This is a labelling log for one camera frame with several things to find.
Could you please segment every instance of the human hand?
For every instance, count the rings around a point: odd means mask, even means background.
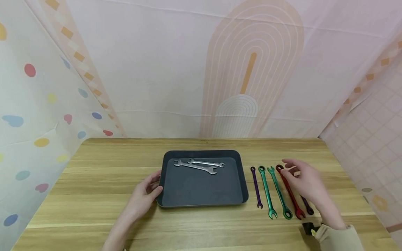
[[[282,161],[286,163],[285,169],[282,170],[283,176],[301,196],[310,200],[316,207],[330,199],[318,170],[298,159],[283,159]],[[300,175],[295,177],[295,172],[300,172]]]
[[[134,222],[144,216],[151,208],[153,201],[162,192],[163,187],[159,185],[160,173],[161,170],[150,174],[135,187],[122,212],[122,215],[128,220]]]

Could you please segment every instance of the wooden table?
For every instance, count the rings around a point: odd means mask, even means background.
[[[13,250],[100,250],[132,190],[161,168],[169,150],[235,149],[246,175],[249,200],[241,206],[161,209],[154,206],[133,229],[131,250],[319,250],[303,233],[301,221],[284,219],[268,175],[278,219],[257,208],[250,166],[281,159],[303,159],[322,172],[323,180],[347,224],[353,224],[366,251],[398,250],[370,206],[324,142],[319,139],[90,139],[67,164]],[[293,209],[282,180],[282,193]],[[316,211],[307,221],[320,221]]]

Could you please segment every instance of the tray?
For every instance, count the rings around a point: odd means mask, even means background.
[[[198,161],[220,163],[216,174],[209,174],[185,166],[174,166],[174,160],[187,163],[189,158]],[[159,184],[162,193],[156,199],[161,207],[237,205],[248,200],[240,154],[235,150],[169,151],[163,158]]]

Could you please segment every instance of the sleeve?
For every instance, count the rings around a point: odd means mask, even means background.
[[[315,238],[320,243],[322,251],[364,251],[352,225],[347,226],[346,230],[335,230],[323,224]]]

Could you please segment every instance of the open-end wrench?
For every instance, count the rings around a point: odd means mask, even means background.
[[[255,177],[255,167],[251,167],[250,170],[252,172],[252,177],[254,179],[255,193],[257,194],[257,207],[261,206],[262,209],[263,204],[261,203],[260,191],[258,190],[257,177]]]
[[[268,216],[271,219],[274,219],[272,217],[272,215],[275,215],[275,218],[278,218],[278,214],[276,213],[276,211],[274,210],[274,207],[272,206],[272,201],[271,201],[271,196],[269,195],[269,190],[268,190],[268,184],[267,184],[267,179],[265,178],[265,167],[263,167],[262,165],[260,165],[260,167],[258,168],[261,177],[263,179],[263,184],[264,184],[264,189],[265,189],[265,196],[267,197],[267,202],[268,202]]]
[[[297,204],[296,198],[292,192],[292,189],[289,186],[289,182],[287,182],[287,179],[283,176],[282,174],[282,170],[283,170],[283,166],[282,165],[277,165],[276,166],[276,170],[278,171],[278,173],[280,174],[283,183],[285,184],[286,190],[290,196],[290,199],[292,200],[293,206],[295,207],[295,215],[296,217],[301,220],[302,218],[306,218],[306,215],[304,214],[303,210],[300,209],[299,204]]]
[[[301,196],[301,195],[300,195],[300,197],[301,197],[301,199],[303,200],[304,205],[306,206],[307,213],[308,213],[309,215],[313,215],[313,214],[314,214],[314,210],[310,207],[310,205],[308,204],[306,198],[304,198],[304,197]]]
[[[191,167],[191,168],[207,171],[207,172],[209,172],[209,174],[216,174],[216,172],[214,171],[214,169],[216,169],[216,166],[203,167],[203,166],[199,166],[199,165],[191,165],[188,163],[183,163],[180,159],[176,159],[175,161],[177,161],[177,163],[174,164],[175,166]]]
[[[187,161],[189,164],[204,164],[204,165],[214,165],[214,166],[218,166],[223,168],[225,163],[221,162],[221,163],[213,163],[213,162],[205,162],[205,161],[198,161],[198,160],[194,160],[192,158],[190,158],[189,161]]]
[[[275,169],[273,167],[267,167],[268,172],[271,174],[272,179],[275,184],[275,188],[277,189],[279,199],[281,200],[282,209],[283,209],[283,216],[285,219],[290,220],[293,217],[292,211],[286,206],[285,200],[282,197],[281,190],[279,189],[278,180],[275,177]]]

